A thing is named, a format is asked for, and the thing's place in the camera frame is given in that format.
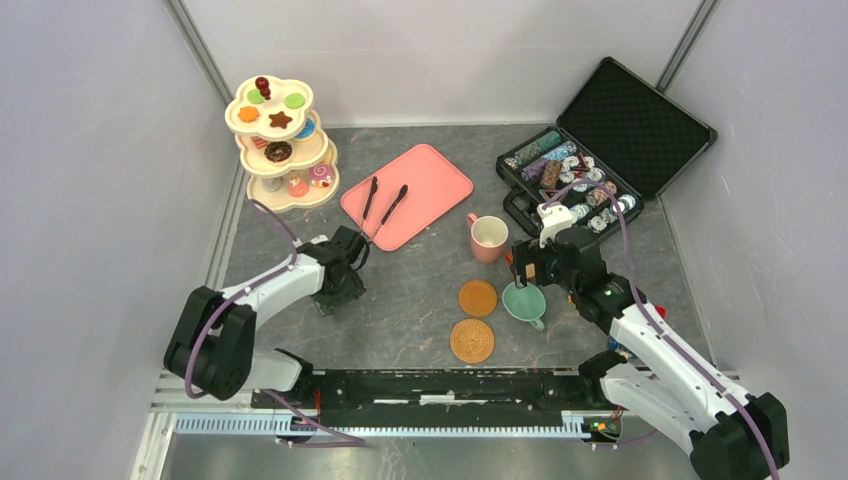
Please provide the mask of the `pink swirl cake toy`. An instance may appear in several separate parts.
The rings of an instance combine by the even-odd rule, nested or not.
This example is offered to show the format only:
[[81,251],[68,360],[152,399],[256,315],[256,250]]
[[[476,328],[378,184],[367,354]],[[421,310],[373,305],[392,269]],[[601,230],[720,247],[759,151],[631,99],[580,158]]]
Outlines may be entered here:
[[332,165],[322,163],[309,169],[310,183],[316,188],[329,188],[334,185],[336,172]]

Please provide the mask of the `white cupcake toy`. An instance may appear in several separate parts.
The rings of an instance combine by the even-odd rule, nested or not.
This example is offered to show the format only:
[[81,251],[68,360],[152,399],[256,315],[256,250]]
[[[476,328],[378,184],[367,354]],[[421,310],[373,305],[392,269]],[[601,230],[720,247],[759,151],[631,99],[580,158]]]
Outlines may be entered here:
[[261,185],[266,192],[275,192],[280,190],[284,185],[283,177],[263,178]]

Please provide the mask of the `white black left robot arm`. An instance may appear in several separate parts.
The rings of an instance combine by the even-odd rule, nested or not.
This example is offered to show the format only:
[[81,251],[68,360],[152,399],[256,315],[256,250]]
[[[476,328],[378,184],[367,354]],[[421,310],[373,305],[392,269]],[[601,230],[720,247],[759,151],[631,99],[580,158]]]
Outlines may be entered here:
[[183,379],[191,397],[209,394],[228,400],[243,389],[274,390],[290,407],[314,394],[308,364],[277,349],[255,347],[258,328],[293,303],[309,298],[323,315],[366,291],[358,268],[367,259],[366,237],[339,227],[298,245],[276,267],[241,284],[194,289],[187,297],[165,350],[165,370]]

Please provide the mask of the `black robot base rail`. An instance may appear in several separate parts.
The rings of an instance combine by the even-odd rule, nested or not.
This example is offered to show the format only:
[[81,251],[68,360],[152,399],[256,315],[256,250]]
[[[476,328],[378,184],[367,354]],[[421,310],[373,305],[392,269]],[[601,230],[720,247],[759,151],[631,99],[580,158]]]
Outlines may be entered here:
[[623,410],[573,369],[308,370],[282,398],[334,429],[538,432],[564,427],[611,443]]

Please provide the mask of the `orange flower cookie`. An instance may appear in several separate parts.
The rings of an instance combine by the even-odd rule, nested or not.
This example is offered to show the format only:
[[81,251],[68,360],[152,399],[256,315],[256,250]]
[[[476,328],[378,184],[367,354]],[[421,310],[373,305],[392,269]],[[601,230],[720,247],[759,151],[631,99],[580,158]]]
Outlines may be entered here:
[[239,109],[238,118],[241,122],[251,123],[261,116],[260,111],[253,106],[245,106]]

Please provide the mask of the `pink slice cake toy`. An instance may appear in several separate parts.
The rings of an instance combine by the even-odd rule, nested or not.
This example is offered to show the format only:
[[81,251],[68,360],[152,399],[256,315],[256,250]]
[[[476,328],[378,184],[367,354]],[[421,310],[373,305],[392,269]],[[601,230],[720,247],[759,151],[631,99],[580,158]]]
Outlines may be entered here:
[[253,136],[251,140],[257,149],[264,149],[269,144],[268,140],[258,136]]

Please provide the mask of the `dark brown round coaster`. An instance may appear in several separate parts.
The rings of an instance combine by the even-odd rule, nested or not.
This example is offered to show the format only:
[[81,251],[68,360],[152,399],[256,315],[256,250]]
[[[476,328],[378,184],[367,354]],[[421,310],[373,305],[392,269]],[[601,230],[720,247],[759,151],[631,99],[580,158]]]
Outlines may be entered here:
[[351,302],[346,296],[326,296],[318,293],[311,296],[314,306],[318,313],[322,316],[332,315],[339,308]]

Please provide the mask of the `pink mug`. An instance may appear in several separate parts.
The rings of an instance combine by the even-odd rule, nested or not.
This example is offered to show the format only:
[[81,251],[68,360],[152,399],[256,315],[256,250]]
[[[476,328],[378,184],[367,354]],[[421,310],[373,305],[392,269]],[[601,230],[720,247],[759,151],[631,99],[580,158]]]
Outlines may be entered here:
[[482,263],[495,262],[502,255],[509,238],[507,224],[499,217],[474,213],[469,213],[466,221],[474,257]]

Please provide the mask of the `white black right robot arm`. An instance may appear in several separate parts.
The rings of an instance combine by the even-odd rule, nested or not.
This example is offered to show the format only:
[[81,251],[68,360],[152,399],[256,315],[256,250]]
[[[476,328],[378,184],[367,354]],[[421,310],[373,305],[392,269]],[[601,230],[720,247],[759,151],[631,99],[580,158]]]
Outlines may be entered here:
[[595,355],[579,367],[585,405],[634,413],[674,442],[701,479],[778,478],[790,461],[784,405],[769,392],[751,394],[689,346],[633,282],[608,270],[591,232],[518,241],[511,256],[517,287],[562,287],[582,318],[650,371],[614,352]]

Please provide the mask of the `chocolate donut toy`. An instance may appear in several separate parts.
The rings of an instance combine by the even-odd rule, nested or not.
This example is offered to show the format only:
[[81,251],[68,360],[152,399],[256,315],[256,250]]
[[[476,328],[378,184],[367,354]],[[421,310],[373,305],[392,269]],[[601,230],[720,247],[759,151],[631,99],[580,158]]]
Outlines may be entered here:
[[286,141],[269,142],[264,149],[265,158],[272,163],[285,162],[291,157],[292,153],[293,147]]

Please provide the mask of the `brown star cookie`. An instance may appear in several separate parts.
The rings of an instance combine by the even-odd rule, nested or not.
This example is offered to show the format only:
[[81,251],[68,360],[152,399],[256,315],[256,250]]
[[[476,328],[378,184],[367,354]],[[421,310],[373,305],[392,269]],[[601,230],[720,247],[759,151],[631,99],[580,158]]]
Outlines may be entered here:
[[286,129],[289,124],[293,121],[293,118],[289,116],[285,111],[278,111],[277,113],[273,113],[269,115],[270,126],[272,128],[281,128]]

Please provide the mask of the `blue donut toy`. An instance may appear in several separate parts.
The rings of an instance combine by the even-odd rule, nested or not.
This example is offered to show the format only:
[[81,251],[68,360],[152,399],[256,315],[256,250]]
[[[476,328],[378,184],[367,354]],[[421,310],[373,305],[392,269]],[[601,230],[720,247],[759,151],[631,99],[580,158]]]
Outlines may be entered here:
[[315,121],[312,118],[307,118],[303,128],[294,137],[294,140],[306,141],[315,134],[316,129],[317,127]]

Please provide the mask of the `woven tan round coaster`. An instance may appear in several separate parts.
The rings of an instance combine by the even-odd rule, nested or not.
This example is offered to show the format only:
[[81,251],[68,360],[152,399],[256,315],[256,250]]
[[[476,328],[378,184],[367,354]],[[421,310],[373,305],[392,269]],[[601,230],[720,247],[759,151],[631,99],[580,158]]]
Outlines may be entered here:
[[450,335],[452,353],[461,361],[477,364],[488,359],[495,349],[493,330],[482,320],[458,322]]

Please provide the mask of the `small pink cupcake toy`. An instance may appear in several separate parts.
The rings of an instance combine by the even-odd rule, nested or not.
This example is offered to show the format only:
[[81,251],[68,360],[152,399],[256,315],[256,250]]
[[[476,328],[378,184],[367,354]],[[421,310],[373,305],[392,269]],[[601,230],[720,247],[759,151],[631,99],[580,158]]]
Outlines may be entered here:
[[288,179],[287,191],[290,197],[301,198],[310,190],[310,182],[300,176],[292,176]]

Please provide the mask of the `green round cookie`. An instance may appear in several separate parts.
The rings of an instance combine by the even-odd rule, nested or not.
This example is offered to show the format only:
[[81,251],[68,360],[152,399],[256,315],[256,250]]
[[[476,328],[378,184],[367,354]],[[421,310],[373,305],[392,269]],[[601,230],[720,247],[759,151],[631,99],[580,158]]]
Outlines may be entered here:
[[251,89],[247,92],[247,100],[254,105],[260,105],[265,102],[264,96],[261,94],[259,89]]
[[291,93],[284,99],[284,105],[289,109],[300,109],[306,105],[307,97],[301,93]]

